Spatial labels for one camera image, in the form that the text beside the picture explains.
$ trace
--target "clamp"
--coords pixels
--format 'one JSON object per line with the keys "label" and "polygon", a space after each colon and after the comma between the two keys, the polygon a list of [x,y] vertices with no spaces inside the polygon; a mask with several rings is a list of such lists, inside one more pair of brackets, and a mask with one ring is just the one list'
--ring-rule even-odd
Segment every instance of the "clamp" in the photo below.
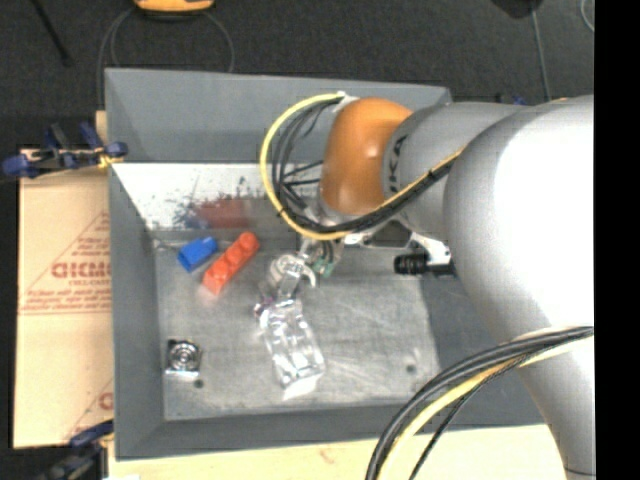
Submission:
{"label": "clamp", "polygon": [[44,135],[44,147],[30,153],[10,156],[2,161],[2,171],[15,178],[36,178],[44,174],[79,169],[124,157],[129,148],[124,142],[105,145],[95,128],[88,122],[80,123],[84,148],[77,149],[69,142],[58,124],[49,126]]}

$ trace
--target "orange lego brick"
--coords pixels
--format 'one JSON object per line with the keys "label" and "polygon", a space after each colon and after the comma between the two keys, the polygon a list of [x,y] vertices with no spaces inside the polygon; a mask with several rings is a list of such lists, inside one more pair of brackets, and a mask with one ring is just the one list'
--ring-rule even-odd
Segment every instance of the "orange lego brick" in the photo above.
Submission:
{"label": "orange lego brick", "polygon": [[204,273],[202,284],[218,295],[222,287],[253,258],[258,249],[260,242],[256,235],[245,231]]}

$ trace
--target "black floor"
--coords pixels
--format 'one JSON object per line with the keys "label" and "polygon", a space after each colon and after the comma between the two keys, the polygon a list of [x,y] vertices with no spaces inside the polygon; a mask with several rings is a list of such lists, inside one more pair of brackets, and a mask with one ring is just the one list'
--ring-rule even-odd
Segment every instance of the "black floor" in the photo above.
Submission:
{"label": "black floor", "polygon": [[[93,116],[98,57],[130,0],[41,0],[73,58],[65,67],[30,0],[0,0],[0,156]],[[234,71],[443,85],[455,100],[527,104],[594,92],[595,0],[219,0]],[[224,71],[223,34],[203,18],[132,14],[105,64]],[[10,451],[15,346],[16,194],[0,185],[0,480],[64,450]]]}

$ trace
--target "blue clamp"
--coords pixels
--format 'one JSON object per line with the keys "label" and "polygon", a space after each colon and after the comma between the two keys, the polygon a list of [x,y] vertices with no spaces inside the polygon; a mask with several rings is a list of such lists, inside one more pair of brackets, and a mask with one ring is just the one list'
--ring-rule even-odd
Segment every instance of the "blue clamp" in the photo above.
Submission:
{"label": "blue clamp", "polygon": [[113,433],[113,420],[103,421],[83,430],[69,440],[71,448],[83,448],[98,439]]}
{"label": "blue clamp", "polygon": [[218,242],[214,238],[198,238],[180,248],[178,261],[187,272],[193,272],[217,251]]}
{"label": "blue clamp", "polygon": [[103,157],[122,158],[129,152],[124,142],[105,146],[96,130],[86,121],[80,123],[80,134],[83,146],[88,146],[88,150],[74,149],[62,128],[52,124],[45,132],[44,147],[31,156],[19,154],[6,158],[2,162],[2,171],[6,176],[15,178],[36,178],[56,171],[97,165]]}

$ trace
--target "black connector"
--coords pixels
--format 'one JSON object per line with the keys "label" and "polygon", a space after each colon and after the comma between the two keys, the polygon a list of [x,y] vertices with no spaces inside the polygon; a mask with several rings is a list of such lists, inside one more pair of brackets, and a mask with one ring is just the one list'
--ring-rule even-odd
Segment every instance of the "black connector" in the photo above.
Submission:
{"label": "black connector", "polygon": [[452,262],[429,265],[429,255],[426,251],[396,256],[393,260],[393,271],[396,274],[412,276],[427,272],[431,272],[434,275],[455,275],[455,268]]}

